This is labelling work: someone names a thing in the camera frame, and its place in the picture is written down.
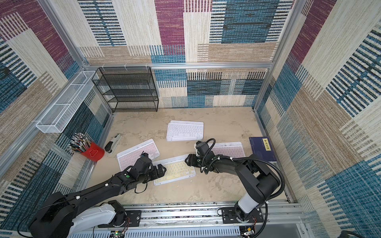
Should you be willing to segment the yellow keyboard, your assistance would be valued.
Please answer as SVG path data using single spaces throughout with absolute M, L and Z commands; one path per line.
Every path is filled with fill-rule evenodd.
M 188 179 L 196 176 L 194 167 L 190 167 L 185 163 L 188 154 L 176 156 L 168 159 L 154 161 L 153 165 L 158 166 L 161 164 L 166 168 L 165 176 L 154 180 L 154 185 L 163 185 L 166 183 Z

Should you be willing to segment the white keyboard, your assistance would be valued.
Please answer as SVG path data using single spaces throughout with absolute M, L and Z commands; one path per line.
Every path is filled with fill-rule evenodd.
M 203 122 L 170 121 L 167 128 L 167 141 L 202 140 L 204 131 Z

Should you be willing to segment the pink keyboard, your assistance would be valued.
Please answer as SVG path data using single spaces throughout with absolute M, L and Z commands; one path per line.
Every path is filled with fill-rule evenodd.
M 133 166 L 142 153 L 147 153 L 151 160 L 160 156 L 160 152 L 154 140 L 147 140 L 117 154 L 120 171 L 123 171 L 128 166 Z
M 215 143 L 211 151 L 215 155 L 222 154 L 233 158 L 246 157 L 241 142 Z

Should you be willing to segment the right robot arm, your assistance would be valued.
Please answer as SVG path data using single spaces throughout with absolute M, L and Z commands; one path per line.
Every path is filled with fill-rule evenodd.
M 238 221 L 248 221 L 254 210 L 283 193 L 285 178 L 274 164 L 255 155 L 234 158 L 215 154 L 212 151 L 214 146 L 214 138 L 206 142 L 198 141 L 195 144 L 196 154 L 188 155 L 185 163 L 189 167 L 199 168 L 206 175 L 213 172 L 238 176 L 246 190 L 246 194 L 235 204 Z

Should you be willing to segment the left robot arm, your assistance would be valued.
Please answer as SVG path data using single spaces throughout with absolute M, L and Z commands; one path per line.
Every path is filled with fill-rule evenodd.
M 51 194 L 32 217 L 28 229 L 33 238 L 66 238 L 78 215 L 106 199 L 136 189 L 140 183 L 162 178 L 165 173 L 162 164 L 153 165 L 148 154 L 143 153 L 133 166 L 104 182 L 66 195 L 61 192 Z

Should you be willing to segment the black white stapler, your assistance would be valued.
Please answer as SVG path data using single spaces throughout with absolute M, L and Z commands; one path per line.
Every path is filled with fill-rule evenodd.
M 116 134 L 107 144 L 106 144 L 106 146 L 104 147 L 104 150 L 105 150 L 105 152 L 107 152 L 108 154 L 112 154 L 115 150 L 116 150 L 116 148 L 117 148 L 117 146 L 118 146 L 118 144 L 119 144 L 119 142 L 120 142 L 120 139 L 121 139 L 121 137 L 122 137 L 122 135 L 120 134 L 120 133 L 118 133 L 118 134 Z

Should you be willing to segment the red pen cup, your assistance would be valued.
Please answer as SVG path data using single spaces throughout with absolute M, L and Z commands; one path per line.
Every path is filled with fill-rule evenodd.
M 105 155 L 105 150 L 92 142 L 90 147 L 86 149 L 85 152 L 81 153 L 81 155 L 93 162 L 98 162 Z

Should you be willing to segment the dark blue notebook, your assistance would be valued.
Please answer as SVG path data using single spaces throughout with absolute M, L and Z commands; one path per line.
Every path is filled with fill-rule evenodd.
M 268 162 L 277 162 L 275 150 L 268 137 L 250 137 L 249 142 L 257 157 Z

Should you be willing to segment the bundle of pens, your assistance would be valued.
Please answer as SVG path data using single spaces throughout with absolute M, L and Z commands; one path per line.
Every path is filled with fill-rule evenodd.
M 67 146 L 69 153 L 83 153 L 90 148 L 92 141 L 83 133 L 75 133 Z

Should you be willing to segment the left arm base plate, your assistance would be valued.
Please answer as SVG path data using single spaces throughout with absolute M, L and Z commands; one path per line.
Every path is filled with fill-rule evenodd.
M 98 225 L 97 228 L 116 228 L 138 227 L 140 225 L 141 210 L 127 210 L 118 212 L 116 217 L 109 223 Z

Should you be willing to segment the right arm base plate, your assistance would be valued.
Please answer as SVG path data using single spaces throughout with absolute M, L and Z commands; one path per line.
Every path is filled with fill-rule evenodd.
M 238 218 L 234 207 L 218 208 L 217 215 L 222 217 L 223 224 L 264 222 L 264 214 L 260 209 L 254 209 L 246 218 L 243 219 Z

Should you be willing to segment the white mesh wall basket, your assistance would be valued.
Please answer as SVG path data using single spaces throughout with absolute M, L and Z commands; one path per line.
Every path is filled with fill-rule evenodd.
M 95 71 L 82 71 L 38 121 L 42 133 L 62 133 L 93 87 Z

